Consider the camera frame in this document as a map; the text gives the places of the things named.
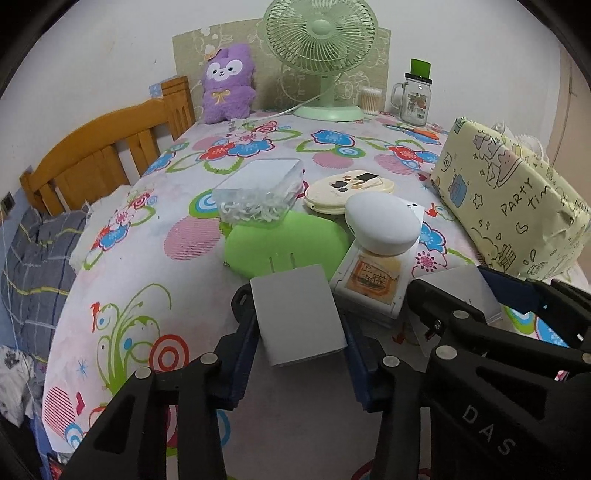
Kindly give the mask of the orange scissors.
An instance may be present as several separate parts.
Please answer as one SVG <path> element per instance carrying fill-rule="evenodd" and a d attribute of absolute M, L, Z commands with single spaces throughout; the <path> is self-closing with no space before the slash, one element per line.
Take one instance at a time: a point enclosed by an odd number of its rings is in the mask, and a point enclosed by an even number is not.
<path fill-rule="evenodd" d="M 403 133 L 405 133 L 417 140 L 425 142 L 425 143 L 430 143 L 430 144 L 439 144 L 440 143 L 440 139 L 439 139 L 438 134 L 435 132 L 431 132 L 429 130 L 423 130 L 420 128 L 410 127 L 408 125 L 400 126 L 400 130 Z"/>

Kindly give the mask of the white remote control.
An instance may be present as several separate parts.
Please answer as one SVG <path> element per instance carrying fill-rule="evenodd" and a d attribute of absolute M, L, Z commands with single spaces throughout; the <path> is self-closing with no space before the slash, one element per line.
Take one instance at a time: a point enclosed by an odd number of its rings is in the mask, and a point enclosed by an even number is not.
<path fill-rule="evenodd" d="M 353 240 L 329 283 L 339 305 L 375 323 L 393 325 L 403 307 L 418 244 L 419 239 L 401 255 L 381 256 Z"/>

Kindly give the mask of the clear plastic clip box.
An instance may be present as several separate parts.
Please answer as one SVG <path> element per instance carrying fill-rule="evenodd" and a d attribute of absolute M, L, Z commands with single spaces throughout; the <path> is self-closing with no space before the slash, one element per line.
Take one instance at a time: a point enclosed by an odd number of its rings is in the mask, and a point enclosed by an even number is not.
<path fill-rule="evenodd" d="M 304 191 L 298 159 L 254 160 L 212 190 L 222 222 L 266 225 L 280 222 Z"/>

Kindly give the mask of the white crumpled cloth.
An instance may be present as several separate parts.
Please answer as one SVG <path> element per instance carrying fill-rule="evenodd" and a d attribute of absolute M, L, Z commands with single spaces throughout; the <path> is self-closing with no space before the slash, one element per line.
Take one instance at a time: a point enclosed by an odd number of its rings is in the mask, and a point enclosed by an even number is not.
<path fill-rule="evenodd" d="M 44 377 L 30 355 L 4 345 L 0 368 L 1 415 L 20 427 L 41 410 Z"/>

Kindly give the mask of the grey charger block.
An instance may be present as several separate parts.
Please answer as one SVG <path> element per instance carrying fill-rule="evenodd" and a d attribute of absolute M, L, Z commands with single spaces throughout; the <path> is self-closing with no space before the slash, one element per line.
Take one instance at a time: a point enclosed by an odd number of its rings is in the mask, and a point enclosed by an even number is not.
<path fill-rule="evenodd" d="M 273 367 L 338 353 L 346 336 L 320 265 L 250 280 L 257 323 Z"/>

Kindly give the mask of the cotton swab container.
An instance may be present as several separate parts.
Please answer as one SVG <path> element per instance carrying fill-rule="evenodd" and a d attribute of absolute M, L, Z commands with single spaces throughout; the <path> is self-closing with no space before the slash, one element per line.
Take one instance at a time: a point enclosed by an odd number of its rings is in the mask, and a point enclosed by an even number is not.
<path fill-rule="evenodd" d="M 359 106 L 368 115 L 377 115 L 383 108 L 383 90 L 376 87 L 363 86 L 359 93 Z"/>

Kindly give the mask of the glass mason jar green lid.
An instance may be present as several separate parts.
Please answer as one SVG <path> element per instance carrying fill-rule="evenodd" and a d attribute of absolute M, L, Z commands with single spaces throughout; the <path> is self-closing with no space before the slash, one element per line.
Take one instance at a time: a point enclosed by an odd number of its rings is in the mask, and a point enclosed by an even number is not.
<path fill-rule="evenodd" d="M 431 64 L 413 58 L 405 80 L 394 84 L 391 105 L 404 122 L 414 126 L 427 124 L 433 82 L 430 75 Z"/>

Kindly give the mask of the purple plush bunny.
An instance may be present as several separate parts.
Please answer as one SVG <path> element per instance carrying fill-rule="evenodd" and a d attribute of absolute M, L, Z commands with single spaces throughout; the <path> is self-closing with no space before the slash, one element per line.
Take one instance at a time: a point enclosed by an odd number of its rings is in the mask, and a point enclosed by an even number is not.
<path fill-rule="evenodd" d="M 219 49 L 207 61 L 202 78 L 204 123 L 248 118 L 256 99 L 253 74 L 254 62 L 249 45 L 237 43 Z"/>

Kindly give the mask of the blue plaid blanket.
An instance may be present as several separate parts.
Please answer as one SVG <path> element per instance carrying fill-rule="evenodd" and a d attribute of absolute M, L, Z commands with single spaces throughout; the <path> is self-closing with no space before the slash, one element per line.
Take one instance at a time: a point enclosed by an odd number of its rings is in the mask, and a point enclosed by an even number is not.
<path fill-rule="evenodd" d="M 28 208 L 12 236 L 1 235 L 1 343 L 48 360 L 61 311 L 75 279 L 69 261 L 86 212 L 57 216 Z"/>

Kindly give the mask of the white round puck device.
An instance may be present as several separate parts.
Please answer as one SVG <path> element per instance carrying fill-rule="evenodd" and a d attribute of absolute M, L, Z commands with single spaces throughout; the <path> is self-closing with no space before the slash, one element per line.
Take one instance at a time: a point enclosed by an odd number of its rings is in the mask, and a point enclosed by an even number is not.
<path fill-rule="evenodd" d="M 356 242 L 381 256 L 397 256 L 418 241 L 425 209 L 386 192 L 363 192 L 346 201 L 345 219 Z"/>

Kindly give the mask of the cream round compact mirror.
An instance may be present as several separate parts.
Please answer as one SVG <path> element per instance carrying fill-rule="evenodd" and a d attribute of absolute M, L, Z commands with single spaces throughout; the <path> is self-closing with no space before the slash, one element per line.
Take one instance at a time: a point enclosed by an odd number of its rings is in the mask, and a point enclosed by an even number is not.
<path fill-rule="evenodd" d="M 346 201 L 363 192 L 394 192 L 394 181 L 367 170 L 352 170 L 315 181 L 304 193 L 304 205 L 325 215 L 345 213 Z"/>

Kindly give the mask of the green desk fan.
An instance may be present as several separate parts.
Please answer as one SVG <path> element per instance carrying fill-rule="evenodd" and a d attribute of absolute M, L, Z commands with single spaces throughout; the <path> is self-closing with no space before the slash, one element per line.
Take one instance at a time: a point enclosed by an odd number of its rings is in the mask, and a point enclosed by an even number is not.
<path fill-rule="evenodd" d="M 320 93 L 294 107 L 304 119 L 355 122 L 363 110 L 335 94 L 339 76 L 359 67 L 370 54 L 379 30 L 365 1 L 273 1 L 263 16 L 271 53 L 283 65 L 320 78 Z"/>

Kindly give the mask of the wooden bed headboard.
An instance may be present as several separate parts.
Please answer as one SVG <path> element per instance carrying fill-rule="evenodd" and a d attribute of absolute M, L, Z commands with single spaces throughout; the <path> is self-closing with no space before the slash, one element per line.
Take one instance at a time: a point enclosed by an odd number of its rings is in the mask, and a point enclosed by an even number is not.
<path fill-rule="evenodd" d="M 86 123 L 54 146 L 36 169 L 23 172 L 20 183 L 29 204 L 56 216 L 127 185 L 119 142 L 129 148 L 137 173 L 144 174 L 160 155 L 154 129 L 166 126 L 177 139 L 195 123 L 187 77 L 167 80 L 161 90 L 159 98 Z"/>

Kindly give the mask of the green oval case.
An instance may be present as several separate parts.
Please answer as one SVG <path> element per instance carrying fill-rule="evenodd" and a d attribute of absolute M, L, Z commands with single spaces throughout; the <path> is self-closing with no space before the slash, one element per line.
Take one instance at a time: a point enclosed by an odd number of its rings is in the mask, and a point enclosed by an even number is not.
<path fill-rule="evenodd" d="M 224 263 L 247 279 L 318 265 L 331 279 L 352 245 L 338 223 L 290 211 L 266 226 L 237 225 L 224 242 Z"/>

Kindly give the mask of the patterned wall panel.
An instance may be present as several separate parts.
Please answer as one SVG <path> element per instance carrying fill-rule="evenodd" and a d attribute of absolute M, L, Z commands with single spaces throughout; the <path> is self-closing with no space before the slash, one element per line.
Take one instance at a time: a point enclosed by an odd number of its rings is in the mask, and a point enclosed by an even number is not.
<path fill-rule="evenodd" d="M 380 28 L 367 59 L 361 66 L 342 74 L 335 86 L 339 100 L 356 104 L 363 87 L 387 89 L 391 36 L 389 29 Z M 252 104 L 254 110 L 286 110 L 320 93 L 320 78 L 283 65 L 271 53 L 264 39 L 262 20 L 216 24 L 172 38 L 176 73 L 188 79 L 196 118 L 200 118 L 204 111 L 201 79 L 207 60 L 219 50 L 237 43 L 249 44 L 256 65 L 253 75 L 253 88 L 256 89 L 256 100 Z"/>

